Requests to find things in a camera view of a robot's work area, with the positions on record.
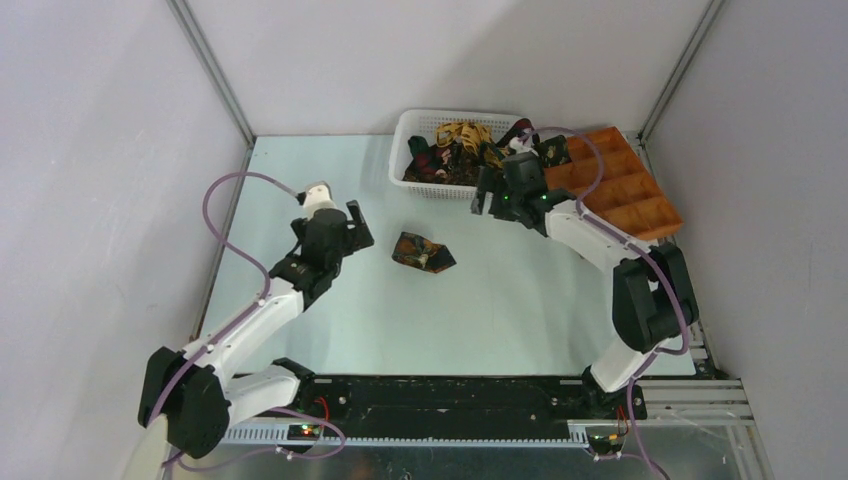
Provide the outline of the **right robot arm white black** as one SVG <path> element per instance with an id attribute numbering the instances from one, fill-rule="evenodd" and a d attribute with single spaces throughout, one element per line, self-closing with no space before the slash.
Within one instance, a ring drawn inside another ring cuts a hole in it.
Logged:
<path id="1" fill-rule="evenodd" d="M 690 325 L 699 318 L 685 257 L 672 245 L 652 245 L 591 212 L 583 195 L 548 187 L 540 158 L 529 152 L 482 168 L 471 211 L 518 222 L 562 243 L 605 277 L 606 308 L 615 334 L 588 368 L 581 392 L 585 411 L 606 418 L 622 403 L 620 389 L 638 379 L 660 354 L 689 350 Z"/>

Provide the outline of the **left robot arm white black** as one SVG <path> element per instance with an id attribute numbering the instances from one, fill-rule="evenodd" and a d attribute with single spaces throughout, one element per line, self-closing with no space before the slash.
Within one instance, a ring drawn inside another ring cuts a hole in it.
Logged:
<path id="1" fill-rule="evenodd" d="M 245 318 L 180 350 L 161 347 L 147 361 L 137 421 L 145 427 L 163 418 L 166 441 L 194 459 L 208 455 L 244 420 L 277 407 L 299 417 L 315 406 L 315 388 L 279 361 L 247 376 L 238 371 L 330 289 L 345 257 L 373 246 L 374 239 L 355 200 L 344 210 L 325 201 L 294 220 L 292 229 L 300 251 L 271 269 L 268 291 Z"/>

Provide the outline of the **dark floral patterned tie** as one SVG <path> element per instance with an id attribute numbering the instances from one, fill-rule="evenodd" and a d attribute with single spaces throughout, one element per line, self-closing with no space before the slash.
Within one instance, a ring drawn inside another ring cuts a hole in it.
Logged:
<path id="1" fill-rule="evenodd" d="M 401 232 L 391 253 L 391 259 L 400 265 L 433 274 L 457 264 L 449 249 L 411 232 Z"/>

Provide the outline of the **orange compartment tray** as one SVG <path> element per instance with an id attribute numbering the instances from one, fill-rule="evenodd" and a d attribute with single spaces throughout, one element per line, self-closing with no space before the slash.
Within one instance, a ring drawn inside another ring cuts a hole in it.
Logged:
<path id="1" fill-rule="evenodd" d="M 682 217 L 624 135 L 615 127 L 607 127 L 586 136 L 599 149 L 604 170 L 597 188 L 584 198 L 584 207 L 645 241 L 677 233 L 684 224 Z M 545 169 L 546 181 L 551 189 L 579 195 L 595 180 L 597 161 L 585 141 L 567 139 L 572 162 Z"/>

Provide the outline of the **white plastic mesh basket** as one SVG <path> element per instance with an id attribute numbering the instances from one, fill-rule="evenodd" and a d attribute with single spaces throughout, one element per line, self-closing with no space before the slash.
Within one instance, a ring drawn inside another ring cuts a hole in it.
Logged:
<path id="1" fill-rule="evenodd" d="M 526 117 L 411 109 L 397 122 L 390 181 L 428 198 L 470 199 L 482 170 L 502 169 L 510 142 L 533 129 Z"/>

